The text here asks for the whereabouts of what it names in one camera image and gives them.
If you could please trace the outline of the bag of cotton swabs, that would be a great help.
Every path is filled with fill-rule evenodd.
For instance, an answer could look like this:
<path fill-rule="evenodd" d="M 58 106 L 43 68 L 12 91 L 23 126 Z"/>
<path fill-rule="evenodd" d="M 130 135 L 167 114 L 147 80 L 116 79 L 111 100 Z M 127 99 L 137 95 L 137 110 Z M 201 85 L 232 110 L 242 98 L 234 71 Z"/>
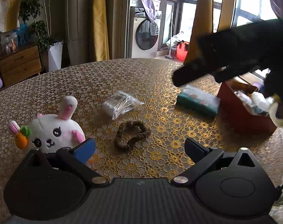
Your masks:
<path fill-rule="evenodd" d="M 103 111 L 112 119 L 116 120 L 121 115 L 143 105 L 144 102 L 138 100 L 123 91 L 116 91 L 109 96 L 102 104 Z"/>

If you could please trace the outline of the white bunny plush toy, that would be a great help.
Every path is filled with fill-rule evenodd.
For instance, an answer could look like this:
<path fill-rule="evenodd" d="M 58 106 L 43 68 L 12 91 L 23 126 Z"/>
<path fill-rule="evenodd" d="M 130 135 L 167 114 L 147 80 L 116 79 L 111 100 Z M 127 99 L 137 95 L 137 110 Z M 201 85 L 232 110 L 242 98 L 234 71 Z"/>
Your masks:
<path fill-rule="evenodd" d="M 74 96 L 65 96 L 58 115 L 39 113 L 28 125 L 23 126 L 18 126 L 14 120 L 11 121 L 8 131 L 14 137 L 16 147 L 24 153 L 30 150 L 55 153 L 62 147 L 74 148 L 84 142 L 82 128 L 72 120 L 77 104 Z"/>

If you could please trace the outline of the purple cloth on washer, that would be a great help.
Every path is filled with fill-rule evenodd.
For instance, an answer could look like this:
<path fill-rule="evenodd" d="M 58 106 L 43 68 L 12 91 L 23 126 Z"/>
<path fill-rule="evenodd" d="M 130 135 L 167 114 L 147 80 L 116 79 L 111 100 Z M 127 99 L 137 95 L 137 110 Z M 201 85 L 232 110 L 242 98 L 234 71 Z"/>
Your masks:
<path fill-rule="evenodd" d="M 156 9 L 153 0 L 141 0 L 144 10 L 151 22 L 156 22 Z"/>

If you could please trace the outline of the brown leather chair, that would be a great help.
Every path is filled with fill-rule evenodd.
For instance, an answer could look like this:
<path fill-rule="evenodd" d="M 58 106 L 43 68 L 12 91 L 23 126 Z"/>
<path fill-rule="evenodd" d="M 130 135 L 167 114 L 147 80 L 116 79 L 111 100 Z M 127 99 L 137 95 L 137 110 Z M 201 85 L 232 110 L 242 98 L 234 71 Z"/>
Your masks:
<path fill-rule="evenodd" d="M 198 39 L 213 32 L 213 0 L 198 0 L 191 32 L 191 39 L 188 47 L 184 65 L 191 63 L 193 59 L 200 56 Z"/>

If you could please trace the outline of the red storage box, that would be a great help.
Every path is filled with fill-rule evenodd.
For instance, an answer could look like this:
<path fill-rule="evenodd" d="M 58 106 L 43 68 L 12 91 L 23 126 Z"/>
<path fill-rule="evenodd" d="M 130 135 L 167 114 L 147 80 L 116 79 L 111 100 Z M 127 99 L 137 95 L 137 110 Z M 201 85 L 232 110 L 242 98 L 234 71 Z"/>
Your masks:
<path fill-rule="evenodd" d="M 269 116 L 254 115 L 243 105 L 242 100 L 235 95 L 236 91 L 251 94 L 258 88 L 249 84 L 239 83 L 234 80 L 223 82 L 218 91 L 221 112 L 226 117 L 229 125 L 238 133 L 251 135 L 254 133 L 272 135 L 276 126 Z"/>

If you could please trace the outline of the white planter with plant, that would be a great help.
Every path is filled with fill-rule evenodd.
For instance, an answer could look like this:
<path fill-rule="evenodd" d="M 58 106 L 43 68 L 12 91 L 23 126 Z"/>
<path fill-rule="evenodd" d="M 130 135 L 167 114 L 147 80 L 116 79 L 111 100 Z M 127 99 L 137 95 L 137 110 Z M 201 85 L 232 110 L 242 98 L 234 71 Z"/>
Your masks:
<path fill-rule="evenodd" d="M 62 68 L 63 42 L 50 35 L 46 22 L 37 20 L 42 8 L 40 0 L 21 0 L 19 17 L 24 23 L 32 20 L 29 31 L 36 36 L 40 50 L 47 56 L 44 67 L 51 72 Z"/>

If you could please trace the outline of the washing machine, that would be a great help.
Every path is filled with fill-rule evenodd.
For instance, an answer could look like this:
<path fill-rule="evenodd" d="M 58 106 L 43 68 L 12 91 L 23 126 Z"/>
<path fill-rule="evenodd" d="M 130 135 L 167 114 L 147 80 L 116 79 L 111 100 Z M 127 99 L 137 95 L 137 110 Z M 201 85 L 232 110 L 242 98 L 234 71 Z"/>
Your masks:
<path fill-rule="evenodd" d="M 130 0 L 130 14 L 127 37 L 128 58 L 155 58 L 158 51 L 162 11 L 160 1 L 153 0 L 156 21 L 151 22 L 141 0 Z"/>

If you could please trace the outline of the green tissue pack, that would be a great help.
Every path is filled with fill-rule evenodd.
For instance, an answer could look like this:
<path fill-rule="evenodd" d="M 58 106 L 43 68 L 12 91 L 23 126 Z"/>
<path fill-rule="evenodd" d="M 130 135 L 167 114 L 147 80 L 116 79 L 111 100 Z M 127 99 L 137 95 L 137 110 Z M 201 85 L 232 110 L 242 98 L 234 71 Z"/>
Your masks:
<path fill-rule="evenodd" d="M 176 103 L 185 109 L 214 118 L 218 114 L 220 98 L 187 85 L 177 95 Z"/>

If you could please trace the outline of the wooden drawer cabinet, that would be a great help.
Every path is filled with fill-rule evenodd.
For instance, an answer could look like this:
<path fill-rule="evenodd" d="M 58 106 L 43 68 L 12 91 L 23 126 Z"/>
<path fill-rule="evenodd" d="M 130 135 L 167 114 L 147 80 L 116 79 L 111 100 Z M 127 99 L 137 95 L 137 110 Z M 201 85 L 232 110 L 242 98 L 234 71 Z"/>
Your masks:
<path fill-rule="evenodd" d="M 0 58 L 0 74 L 5 87 L 12 86 L 43 70 L 37 44 L 22 46 Z"/>

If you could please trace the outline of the red bucket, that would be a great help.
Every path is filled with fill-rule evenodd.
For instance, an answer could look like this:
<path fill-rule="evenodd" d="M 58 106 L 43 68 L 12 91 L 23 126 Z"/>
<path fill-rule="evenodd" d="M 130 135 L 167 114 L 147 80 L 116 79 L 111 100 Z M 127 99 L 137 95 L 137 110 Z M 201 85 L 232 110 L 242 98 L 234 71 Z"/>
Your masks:
<path fill-rule="evenodd" d="M 176 47 L 176 57 L 179 60 L 184 61 L 188 53 L 188 48 L 189 42 L 181 41 L 180 43 L 178 43 Z"/>

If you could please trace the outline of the yellow curtain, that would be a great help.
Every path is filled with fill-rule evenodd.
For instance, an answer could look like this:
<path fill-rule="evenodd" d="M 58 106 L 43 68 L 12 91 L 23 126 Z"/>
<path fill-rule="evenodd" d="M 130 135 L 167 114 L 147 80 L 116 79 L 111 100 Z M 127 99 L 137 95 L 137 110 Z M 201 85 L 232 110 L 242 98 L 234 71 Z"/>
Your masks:
<path fill-rule="evenodd" d="M 109 60 L 106 0 L 92 0 L 92 22 L 95 59 Z"/>

